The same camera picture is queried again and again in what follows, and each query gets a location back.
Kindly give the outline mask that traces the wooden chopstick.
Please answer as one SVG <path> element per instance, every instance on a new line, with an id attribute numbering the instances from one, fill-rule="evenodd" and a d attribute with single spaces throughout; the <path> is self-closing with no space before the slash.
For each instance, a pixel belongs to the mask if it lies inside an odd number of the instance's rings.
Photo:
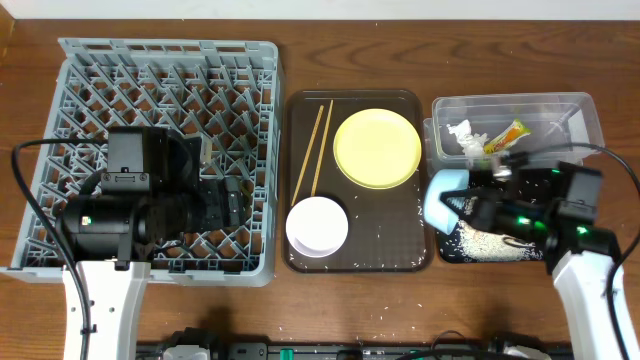
<path id="1" fill-rule="evenodd" d="M 311 188 L 311 197 L 314 197 L 316 195 L 316 191 L 317 191 L 317 186 L 318 186 L 319 177 L 320 177 L 320 173 L 321 173 L 321 168 L 322 168 L 323 157 L 324 157 L 325 148 L 326 148 L 326 142 L 327 142 L 329 127 L 330 127 L 333 107 L 334 107 L 334 100 L 331 99 L 330 104 L 329 104 L 328 114 L 327 114 L 327 117 L 326 117 L 324 130 L 323 130 L 323 135 L 322 135 L 322 138 L 321 138 L 321 145 L 320 145 L 320 149 L 319 149 L 318 160 L 317 160 L 316 168 L 315 168 L 315 172 L 314 172 L 314 179 L 313 179 L 312 188 Z"/>
<path id="2" fill-rule="evenodd" d="M 301 185 L 302 185 L 302 181 L 303 181 L 303 178 L 304 178 L 304 175 L 305 175 L 305 172 L 306 172 L 306 168 L 307 168 L 307 165 L 308 165 L 308 162 L 309 162 L 309 158 L 310 158 L 310 155 L 311 155 L 311 150 L 313 148 L 313 144 L 314 144 L 314 141 L 315 141 L 315 138 L 316 138 L 316 134 L 318 132 L 318 128 L 319 128 L 319 125 L 320 125 L 320 121 L 322 119 L 323 112 L 324 112 L 324 105 L 320 105 L 319 109 L 318 109 L 317 116 L 316 116 L 316 120 L 314 122 L 314 127 L 313 127 L 311 135 L 309 137 L 309 142 L 307 144 L 306 152 L 305 152 L 304 159 L 303 159 L 303 162 L 302 162 L 302 165 L 301 165 L 301 169 L 299 171 L 299 175 L 298 175 L 298 179 L 297 179 L 297 182 L 296 182 L 294 194 L 293 194 L 293 197 L 292 197 L 292 200 L 291 200 L 291 206 L 292 207 L 296 203 L 296 200 L 297 200 L 297 197 L 298 197 Z"/>

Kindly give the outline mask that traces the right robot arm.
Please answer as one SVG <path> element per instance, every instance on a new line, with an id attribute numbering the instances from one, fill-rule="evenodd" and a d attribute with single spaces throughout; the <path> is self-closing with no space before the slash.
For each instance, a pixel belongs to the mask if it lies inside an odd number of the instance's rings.
<path id="1" fill-rule="evenodd" d="M 639 342 L 624 291 L 623 253 L 613 231 L 598 228 L 598 170 L 445 169 L 428 186 L 426 222 L 450 234 L 458 222 L 542 253 L 560 296 L 577 359 L 636 359 Z"/>

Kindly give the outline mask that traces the green orange snack wrapper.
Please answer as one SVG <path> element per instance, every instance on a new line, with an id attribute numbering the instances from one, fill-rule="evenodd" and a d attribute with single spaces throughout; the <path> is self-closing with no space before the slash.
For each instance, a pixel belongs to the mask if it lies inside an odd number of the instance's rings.
<path id="1" fill-rule="evenodd" d="M 515 119 L 502 133 L 484 145 L 484 153 L 489 155 L 505 151 L 530 134 L 531 130 Z"/>

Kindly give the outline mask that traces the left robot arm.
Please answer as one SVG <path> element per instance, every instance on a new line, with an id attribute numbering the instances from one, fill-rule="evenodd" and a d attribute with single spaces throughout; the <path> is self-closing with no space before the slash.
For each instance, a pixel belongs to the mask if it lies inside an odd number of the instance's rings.
<path id="1" fill-rule="evenodd" d="M 86 179 L 56 219 L 73 260 L 63 272 L 65 358 L 134 358 L 156 246 L 245 223 L 241 182 L 200 177 L 204 147 L 162 128 L 110 130 L 106 168 Z"/>

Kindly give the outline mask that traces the light blue bowl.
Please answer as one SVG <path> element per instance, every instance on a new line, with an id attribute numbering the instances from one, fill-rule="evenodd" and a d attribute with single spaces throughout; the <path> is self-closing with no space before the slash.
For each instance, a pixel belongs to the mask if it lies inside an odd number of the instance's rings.
<path id="1" fill-rule="evenodd" d="M 469 171 L 463 169 L 443 169 L 431 179 L 424 201 L 424 219 L 436 230 L 450 235 L 459 217 L 441 200 L 444 192 L 463 190 L 469 185 Z"/>

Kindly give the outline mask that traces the white round bowl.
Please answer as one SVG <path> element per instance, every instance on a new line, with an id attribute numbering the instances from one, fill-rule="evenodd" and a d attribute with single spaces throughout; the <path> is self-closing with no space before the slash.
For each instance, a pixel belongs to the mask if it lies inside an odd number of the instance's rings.
<path id="1" fill-rule="evenodd" d="M 310 258 L 324 258 L 345 243 L 349 221 L 337 202 L 314 196 L 293 206 L 286 218 L 285 232 L 297 252 Z"/>

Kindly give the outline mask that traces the white tissue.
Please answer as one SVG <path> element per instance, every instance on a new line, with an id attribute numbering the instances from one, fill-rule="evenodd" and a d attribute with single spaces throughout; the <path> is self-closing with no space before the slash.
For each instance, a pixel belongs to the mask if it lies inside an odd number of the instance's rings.
<path id="1" fill-rule="evenodd" d="M 468 119 L 455 126 L 448 125 L 447 129 L 456 138 L 456 142 L 462 147 L 466 157 L 474 158 L 485 155 L 484 145 L 487 142 L 488 135 L 486 133 L 482 135 L 473 133 Z"/>

